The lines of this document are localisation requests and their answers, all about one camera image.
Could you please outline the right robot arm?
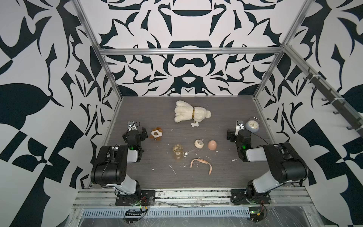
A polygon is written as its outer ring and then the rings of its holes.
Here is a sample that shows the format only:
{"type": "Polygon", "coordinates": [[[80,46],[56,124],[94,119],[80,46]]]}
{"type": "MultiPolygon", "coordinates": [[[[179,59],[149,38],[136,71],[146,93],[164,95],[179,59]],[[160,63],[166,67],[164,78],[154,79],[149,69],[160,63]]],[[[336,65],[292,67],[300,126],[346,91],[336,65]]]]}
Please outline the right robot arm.
{"type": "Polygon", "coordinates": [[[306,163],[288,142],[253,148],[248,130],[228,130],[226,139],[236,144],[243,162],[267,162],[269,168],[262,176],[250,180],[245,189],[231,190],[231,202],[235,205],[268,204],[272,190],[286,183],[303,182],[309,175],[306,163]]]}

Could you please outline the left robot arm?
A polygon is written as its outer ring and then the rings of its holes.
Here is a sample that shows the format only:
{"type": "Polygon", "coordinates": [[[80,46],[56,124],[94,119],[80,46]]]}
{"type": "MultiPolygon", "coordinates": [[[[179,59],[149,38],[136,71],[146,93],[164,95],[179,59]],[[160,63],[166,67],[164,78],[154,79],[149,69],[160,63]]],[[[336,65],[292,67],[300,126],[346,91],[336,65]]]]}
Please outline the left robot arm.
{"type": "Polygon", "coordinates": [[[123,134],[126,145],[102,146],[93,165],[91,183],[116,191],[116,205],[142,204],[141,188],[137,180],[127,175],[127,164],[141,161],[144,150],[141,142],[148,137],[146,129],[130,126],[123,134]]]}

